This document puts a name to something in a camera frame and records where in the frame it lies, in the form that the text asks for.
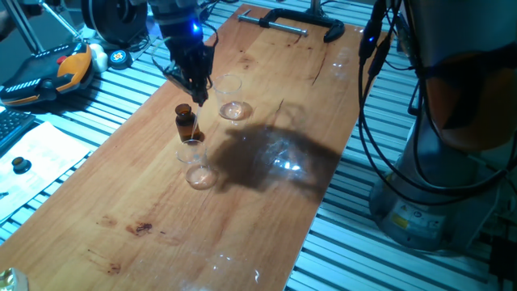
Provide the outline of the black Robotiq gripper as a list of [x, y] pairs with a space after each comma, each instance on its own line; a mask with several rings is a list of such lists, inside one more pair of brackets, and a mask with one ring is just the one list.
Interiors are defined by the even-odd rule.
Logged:
[[[203, 42], [203, 22], [198, 15], [158, 15], [157, 24], [170, 52], [170, 64], [157, 63], [157, 67], [168, 81], [203, 106], [212, 87], [214, 58], [214, 47]], [[193, 70], [192, 80], [183, 70]]]

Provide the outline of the person's hand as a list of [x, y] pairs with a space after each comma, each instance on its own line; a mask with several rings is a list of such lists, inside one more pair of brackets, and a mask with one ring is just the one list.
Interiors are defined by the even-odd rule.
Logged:
[[39, 16], [43, 13], [43, 8], [39, 4], [19, 4], [26, 17], [31, 18], [33, 16]]

